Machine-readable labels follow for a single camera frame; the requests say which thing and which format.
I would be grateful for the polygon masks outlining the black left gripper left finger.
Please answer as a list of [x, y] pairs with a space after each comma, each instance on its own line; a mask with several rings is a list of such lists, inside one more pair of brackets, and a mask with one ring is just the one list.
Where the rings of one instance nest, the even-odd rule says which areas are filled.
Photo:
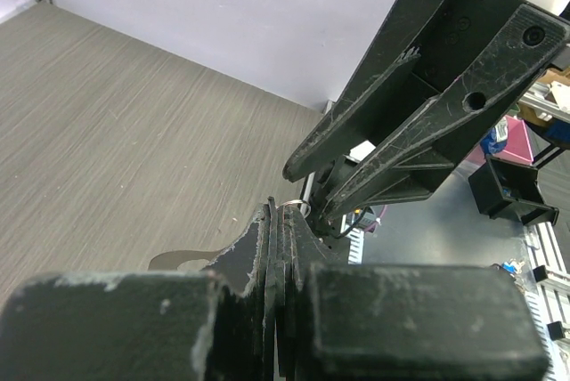
[[197, 272], [62, 272], [1, 312], [4, 380], [270, 380], [276, 205]]

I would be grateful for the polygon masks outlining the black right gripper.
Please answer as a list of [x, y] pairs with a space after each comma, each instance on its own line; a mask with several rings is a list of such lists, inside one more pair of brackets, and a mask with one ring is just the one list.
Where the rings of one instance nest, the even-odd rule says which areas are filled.
[[414, 51], [400, 125], [326, 197], [322, 218], [428, 199], [569, 40], [569, 25], [522, 0], [395, 0], [340, 98], [283, 167], [295, 182], [367, 139], [364, 106]]

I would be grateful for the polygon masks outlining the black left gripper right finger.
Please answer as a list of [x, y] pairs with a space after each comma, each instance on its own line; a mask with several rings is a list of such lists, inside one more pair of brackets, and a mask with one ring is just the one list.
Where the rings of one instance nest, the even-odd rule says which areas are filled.
[[288, 380], [541, 380], [528, 305], [492, 266], [350, 265], [277, 212], [279, 373]]

